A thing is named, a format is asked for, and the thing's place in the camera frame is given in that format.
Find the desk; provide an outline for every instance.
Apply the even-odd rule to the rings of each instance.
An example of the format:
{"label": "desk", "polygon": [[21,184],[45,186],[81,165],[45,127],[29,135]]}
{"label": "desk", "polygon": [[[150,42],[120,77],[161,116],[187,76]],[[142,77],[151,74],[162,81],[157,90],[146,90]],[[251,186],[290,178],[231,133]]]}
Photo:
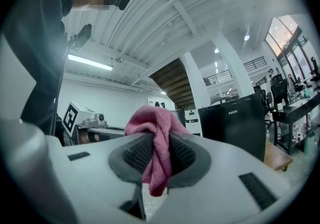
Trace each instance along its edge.
{"label": "desk", "polygon": [[[290,155],[292,146],[300,143],[306,137],[308,137],[315,129],[320,125],[318,123],[312,123],[311,130],[305,132],[305,136],[301,138],[300,141],[292,142],[293,138],[293,124],[299,119],[307,116],[315,107],[320,104],[320,92],[310,97],[307,102],[301,106],[287,105],[283,107],[283,110],[273,111],[272,117],[274,120],[274,145],[279,144],[283,149],[287,151]],[[281,122],[289,125],[289,132],[287,134],[282,134],[281,139],[277,140],[277,122]]]}
{"label": "desk", "polygon": [[285,172],[288,165],[293,162],[293,158],[283,152],[281,149],[272,145],[269,141],[265,143],[264,164],[275,171],[282,170]]}

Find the wooden seat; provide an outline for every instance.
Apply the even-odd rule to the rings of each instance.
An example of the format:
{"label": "wooden seat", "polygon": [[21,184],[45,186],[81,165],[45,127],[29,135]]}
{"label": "wooden seat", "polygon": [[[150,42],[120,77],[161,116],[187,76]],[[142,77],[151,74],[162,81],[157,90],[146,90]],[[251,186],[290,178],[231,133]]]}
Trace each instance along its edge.
{"label": "wooden seat", "polygon": [[293,158],[280,148],[271,144],[269,141],[265,143],[264,161],[267,166],[275,171],[282,170],[285,172],[289,164],[293,162]]}

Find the pink towel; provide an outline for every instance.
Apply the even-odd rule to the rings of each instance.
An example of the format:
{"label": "pink towel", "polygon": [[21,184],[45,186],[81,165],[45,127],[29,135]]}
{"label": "pink towel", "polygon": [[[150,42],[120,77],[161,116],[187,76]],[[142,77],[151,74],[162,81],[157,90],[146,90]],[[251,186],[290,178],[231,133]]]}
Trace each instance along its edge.
{"label": "pink towel", "polygon": [[163,194],[168,179],[172,175],[169,132],[190,134],[169,110],[155,106],[142,106],[127,123],[124,134],[131,135],[150,131],[154,133],[153,155],[142,175],[142,182],[149,183],[150,194],[159,197]]}

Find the railing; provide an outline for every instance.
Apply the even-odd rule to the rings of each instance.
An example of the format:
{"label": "railing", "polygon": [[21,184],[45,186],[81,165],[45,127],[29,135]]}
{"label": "railing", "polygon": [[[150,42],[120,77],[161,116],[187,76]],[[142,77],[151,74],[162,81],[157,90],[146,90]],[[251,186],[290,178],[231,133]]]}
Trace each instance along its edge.
{"label": "railing", "polygon": [[[246,62],[243,65],[244,65],[245,70],[247,72],[250,72],[252,70],[256,70],[258,68],[266,66],[267,63],[266,63],[264,57],[260,57],[260,58],[256,58],[254,60],[251,60],[249,62]],[[228,69],[228,70],[222,71],[218,74],[208,76],[208,77],[204,78],[203,80],[204,80],[206,86],[211,86],[211,85],[221,83],[221,82],[228,80],[228,79],[231,79],[231,78],[232,78],[232,75],[230,73],[230,70]]]}

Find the wooden stair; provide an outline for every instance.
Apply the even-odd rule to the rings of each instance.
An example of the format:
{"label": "wooden stair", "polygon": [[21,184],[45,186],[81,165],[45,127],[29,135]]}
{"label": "wooden stair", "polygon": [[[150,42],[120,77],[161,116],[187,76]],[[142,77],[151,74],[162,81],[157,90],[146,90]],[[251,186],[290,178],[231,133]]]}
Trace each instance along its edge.
{"label": "wooden stair", "polygon": [[184,110],[195,104],[187,72],[179,58],[153,73],[150,78],[174,102],[177,109]]}

